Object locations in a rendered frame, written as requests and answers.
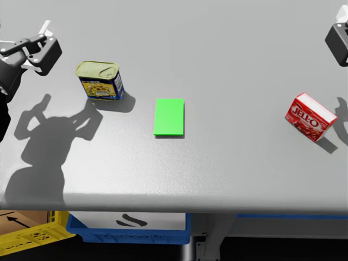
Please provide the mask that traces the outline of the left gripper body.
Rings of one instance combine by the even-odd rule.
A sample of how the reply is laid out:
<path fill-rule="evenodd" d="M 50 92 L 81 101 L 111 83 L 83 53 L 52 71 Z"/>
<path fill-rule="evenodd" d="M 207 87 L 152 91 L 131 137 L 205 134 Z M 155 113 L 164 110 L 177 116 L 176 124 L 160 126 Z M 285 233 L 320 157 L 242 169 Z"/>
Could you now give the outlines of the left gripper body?
<path fill-rule="evenodd" d="M 7 103 L 12 101 L 20 86 L 21 77 L 26 72 L 22 65 L 26 61 L 24 53 L 0 57 L 0 93 L 5 95 Z"/>

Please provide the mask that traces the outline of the red and white carton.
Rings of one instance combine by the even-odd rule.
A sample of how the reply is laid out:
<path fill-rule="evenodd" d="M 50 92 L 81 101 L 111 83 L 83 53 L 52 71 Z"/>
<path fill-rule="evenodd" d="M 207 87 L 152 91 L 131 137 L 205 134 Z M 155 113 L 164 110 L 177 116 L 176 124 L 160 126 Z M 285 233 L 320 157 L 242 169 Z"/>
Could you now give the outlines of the red and white carton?
<path fill-rule="evenodd" d="M 303 92 L 294 98 L 285 119 L 311 141 L 317 142 L 336 122 L 337 116 Z"/>

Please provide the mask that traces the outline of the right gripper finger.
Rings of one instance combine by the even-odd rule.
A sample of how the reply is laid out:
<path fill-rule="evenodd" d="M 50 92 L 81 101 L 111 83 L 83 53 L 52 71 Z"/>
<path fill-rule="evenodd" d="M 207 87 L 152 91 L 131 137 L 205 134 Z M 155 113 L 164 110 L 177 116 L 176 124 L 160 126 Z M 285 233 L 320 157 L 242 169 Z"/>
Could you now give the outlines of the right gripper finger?
<path fill-rule="evenodd" d="M 336 19 L 325 38 L 325 43 L 338 65 L 348 67 L 348 4 L 340 7 Z"/>

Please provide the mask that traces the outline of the green pad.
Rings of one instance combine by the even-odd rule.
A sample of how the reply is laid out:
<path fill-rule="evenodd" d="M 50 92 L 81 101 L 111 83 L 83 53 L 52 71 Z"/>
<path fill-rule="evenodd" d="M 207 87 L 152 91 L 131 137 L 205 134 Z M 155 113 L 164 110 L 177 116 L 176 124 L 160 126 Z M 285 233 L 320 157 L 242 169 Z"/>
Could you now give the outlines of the green pad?
<path fill-rule="evenodd" d="M 153 134 L 156 136 L 184 134 L 184 99 L 159 98 L 156 100 Z"/>

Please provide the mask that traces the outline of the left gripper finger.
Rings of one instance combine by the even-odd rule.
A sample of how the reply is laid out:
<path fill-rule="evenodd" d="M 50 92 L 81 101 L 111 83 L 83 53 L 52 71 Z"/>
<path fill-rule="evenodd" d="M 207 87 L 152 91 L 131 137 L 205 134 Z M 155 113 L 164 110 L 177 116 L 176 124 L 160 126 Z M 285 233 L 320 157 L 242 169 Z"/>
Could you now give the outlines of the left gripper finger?
<path fill-rule="evenodd" d="M 63 53 L 58 40 L 53 36 L 36 36 L 35 40 L 28 44 L 27 50 L 28 61 L 39 69 L 37 74 L 40 76 L 48 75 Z"/>
<path fill-rule="evenodd" d="M 28 55 L 34 55 L 41 51 L 47 52 L 53 45 L 53 33 L 49 30 L 51 20 L 46 20 L 39 33 L 31 38 L 23 38 L 18 41 L 0 40 L 0 55 L 9 56 L 19 51 L 27 50 Z"/>

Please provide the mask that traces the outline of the white box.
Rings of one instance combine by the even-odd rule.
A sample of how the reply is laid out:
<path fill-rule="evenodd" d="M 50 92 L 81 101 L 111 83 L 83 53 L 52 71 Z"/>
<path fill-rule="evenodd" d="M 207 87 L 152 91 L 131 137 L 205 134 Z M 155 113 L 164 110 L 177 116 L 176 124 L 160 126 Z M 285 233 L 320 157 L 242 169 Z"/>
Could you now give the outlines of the white box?
<path fill-rule="evenodd" d="M 88 228 L 174 230 L 186 229 L 184 213 L 70 212 Z"/>

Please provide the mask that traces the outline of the brown box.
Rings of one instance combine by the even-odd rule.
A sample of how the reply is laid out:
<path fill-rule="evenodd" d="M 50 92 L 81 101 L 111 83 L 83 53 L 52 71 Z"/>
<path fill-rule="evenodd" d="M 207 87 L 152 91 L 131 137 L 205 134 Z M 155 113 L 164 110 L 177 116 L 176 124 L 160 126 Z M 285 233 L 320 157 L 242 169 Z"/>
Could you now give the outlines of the brown box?
<path fill-rule="evenodd" d="M 47 210 L 0 210 L 0 235 L 48 222 Z"/>

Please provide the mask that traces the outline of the green and blue rectangular can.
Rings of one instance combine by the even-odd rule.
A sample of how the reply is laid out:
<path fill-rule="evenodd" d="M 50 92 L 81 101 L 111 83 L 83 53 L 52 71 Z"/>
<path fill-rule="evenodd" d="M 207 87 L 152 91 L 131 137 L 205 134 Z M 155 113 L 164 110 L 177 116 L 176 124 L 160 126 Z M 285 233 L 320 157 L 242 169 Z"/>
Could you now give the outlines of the green and blue rectangular can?
<path fill-rule="evenodd" d="M 89 99 L 119 101 L 123 97 L 125 90 L 117 63 L 83 61 L 75 73 Z"/>

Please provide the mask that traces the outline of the blue box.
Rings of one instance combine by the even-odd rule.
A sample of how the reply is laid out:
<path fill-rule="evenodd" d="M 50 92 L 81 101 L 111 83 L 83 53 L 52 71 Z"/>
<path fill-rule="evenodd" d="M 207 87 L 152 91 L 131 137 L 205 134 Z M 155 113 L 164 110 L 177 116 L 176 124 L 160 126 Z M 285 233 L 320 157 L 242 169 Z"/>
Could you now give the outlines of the blue box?
<path fill-rule="evenodd" d="M 186 245 L 191 237 L 191 215 L 185 215 L 184 230 L 89 228 L 69 215 L 66 230 L 78 234 L 85 243 Z"/>

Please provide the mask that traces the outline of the yellow box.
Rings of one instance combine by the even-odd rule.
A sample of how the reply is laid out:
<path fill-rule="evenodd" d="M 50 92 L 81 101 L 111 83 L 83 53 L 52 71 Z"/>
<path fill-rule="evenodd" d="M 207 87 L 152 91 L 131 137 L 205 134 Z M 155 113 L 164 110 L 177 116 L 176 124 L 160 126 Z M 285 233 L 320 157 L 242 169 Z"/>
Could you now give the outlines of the yellow box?
<path fill-rule="evenodd" d="M 0 235 L 0 257 L 74 237 L 66 230 L 69 216 L 50 210 L 47 223 Z"/>

